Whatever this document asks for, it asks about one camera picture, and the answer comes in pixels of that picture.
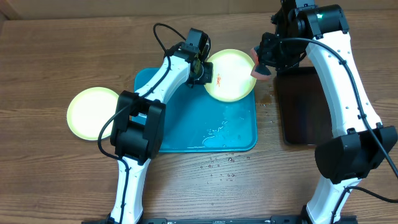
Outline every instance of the wooden table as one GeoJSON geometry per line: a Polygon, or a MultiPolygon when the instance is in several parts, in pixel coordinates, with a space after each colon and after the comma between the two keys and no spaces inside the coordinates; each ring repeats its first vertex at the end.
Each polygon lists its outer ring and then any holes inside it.
{"type": "MultiPolygon", "coordinates": [[[[152,33],[155,22],[185,35],[191,27],[205,30],[212,52],[248,53],[262,33],[274,30],[270,15],[7,21],[0,36],[0,223],[79,223],[111,211],[117,163],[104,157],[95,142],[75,137],[66,112],[82,90],[132,90],[139,70],[161,64],[163,53],[152,33]]],[[[348,11],[346,16],[368,97],[385,125],[398,126],[398,12],[348,11]]],[[[167,47],[179,41],[169,31],[159,32],[167,47]]],[[[320,176],[314,148],[283,143],[272,82],[258,82],[255,92],[255,148],[234,154],[159,155],[147,173],[145,217],[300,212],[320,176]]],[[[108,141],[104,147],[114,150],[108,141]]],[[[396,147],[390,155],[398,163],[396,147]]],[[[398,198],[397,184],[383,162],[361,186],[398,198]]],[[[357,215],[360,223],[396,223],[397,211],[397,205],[355,192],[343,213],[357,215]]]]}

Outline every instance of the blue tray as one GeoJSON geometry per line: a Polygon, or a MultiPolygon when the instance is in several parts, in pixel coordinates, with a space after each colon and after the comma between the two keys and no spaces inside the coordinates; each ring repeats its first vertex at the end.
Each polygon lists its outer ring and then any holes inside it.
{"type": "MultiPolygon", "coordinates": [[[[146,68],[135,80],[134,91],[158,71],[146,68]]],[[[133,118],[144,124],[145,119],[133,118]]],[[[234,103],[212,98],[204,86],[181,85],[166,107],[164,138],[159,152],[248,151],[257,143],[254,91],[234,103]]]]}

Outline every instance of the round plate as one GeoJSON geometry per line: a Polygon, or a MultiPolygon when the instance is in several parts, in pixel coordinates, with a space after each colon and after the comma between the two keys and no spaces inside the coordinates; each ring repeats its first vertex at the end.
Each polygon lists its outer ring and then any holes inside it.
{"type": "MultiPolygon", "coordinates": [[[[116,111],[118,94],[103,88],[89,88],[74,97],[68,107],[67,122],[79,138],[97,140],[101,128],[116,111]]],[[[102,138],[111,135],[113,122],[105,129],[102,138]]]]}
{"type": "Polygon", "coordinates": [[[205,88],[213,98],[224,102],[238,101],[247,96],[256,84],[250,76],[254,62],[240,50],[226,49],[212,55],[213,81],[205,88]]]}

